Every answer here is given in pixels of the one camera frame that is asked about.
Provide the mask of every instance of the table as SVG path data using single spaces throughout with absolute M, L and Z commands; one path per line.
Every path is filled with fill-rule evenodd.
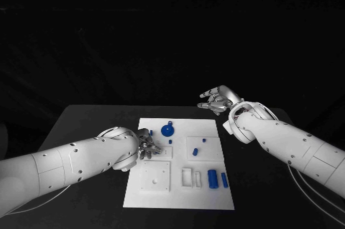
M 292 124 L 282 109 L 272 111 Z M 39 151 L 96 137 L 115 126 L 136 131 L 142 117 L 217 120 L 236 210 L 123 208 L 130 172 L 110 169 L 74 184 L 42 207 L 3 217 L 2 228 L 344 228 L 305 197 L 286 164 L 262 149 L 257 141 L 243 144 L 227 133 L 223 123 L 229 112 L 216 116 L 211 110 L 198 107 L 71 105 Z M 318 186 L 325 196 L 343 204 L 340 196 L 317 183 Z M 61 191 L 37 198 L 18 211 L 38 206 Z

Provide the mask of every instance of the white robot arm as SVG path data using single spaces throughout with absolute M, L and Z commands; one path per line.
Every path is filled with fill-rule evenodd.
M 152 151 L 148 129 L 115 127 L 99 137 L 0 161 L 0 218 L 31 200 L 97 174 L 128 171 Z
M 230 108 L 224 123 L 229 133 L 246 144 L 257 139 L 268 153 L 345 198 L 345 151 L 279 121 L 265 105 L 244 101 L 227 86 L 200 97 L 207 96 L 208 103 L 200 103 L 200 108 L 211 109 L 217 115 Z

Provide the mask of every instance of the black table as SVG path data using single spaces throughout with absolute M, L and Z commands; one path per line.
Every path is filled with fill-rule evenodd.
M 292 124 L 282 109 L 272 111 L 282 121 Z M 211 110 L 198 107 L 71 105 L 60 117 L 39 151 L 96 137 L 115 126 L 136 131 L 141 118 L 216 119 L 234 211 L 123 208 L 130 172 L 110 169 L 74 184 L 42 207 L 3 217 L 0 227 L 6 225 L 2 228 L 343 228 L 305 197 L 286 164 L 262 149 L 257 141 L 243 144 L 233 135 L 229 135 L 223 127 L 227 117 L 229 112 L 217 117 Z M 340 196 L 318 183 L 315 186 L 341 205 Z M 61 191 L 63 189 L 32 200 L 16 211 L 38 206 Z

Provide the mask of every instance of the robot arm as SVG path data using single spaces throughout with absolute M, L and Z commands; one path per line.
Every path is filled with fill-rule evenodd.
M 247 102 L 223 85 L 205 92 L 198 107 L 224 112 L 224 127 L 243 143 L 257 139 L 262 148 L 345 198 L 345 151 L 312 134 L 273 118 L 260 103 Z
M 128 171 L 152 151 L 148 129 L 112 128 L 99 137 L 0 161 L 0 217 L 31 200 L 97 174 Z

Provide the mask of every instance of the small blue piece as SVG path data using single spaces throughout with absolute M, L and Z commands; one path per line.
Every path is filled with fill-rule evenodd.
M 169 121 L 168 125 L 165 125 L 161 129 L 162 134 L 169 137 L 174 134 L 174 122 Z
M 227 182 L 226 173 L 221 173 L 221 179 L 223 179 L 224 187 L 227 188 L 229 187 L 229 182 Z
M 208 170 L 208 185 L 210 188 L 218 188 L 217 170 Z
M 197 156 L 197 154 L 198 154 L 198 148 L 194 149 L 192 154 Z

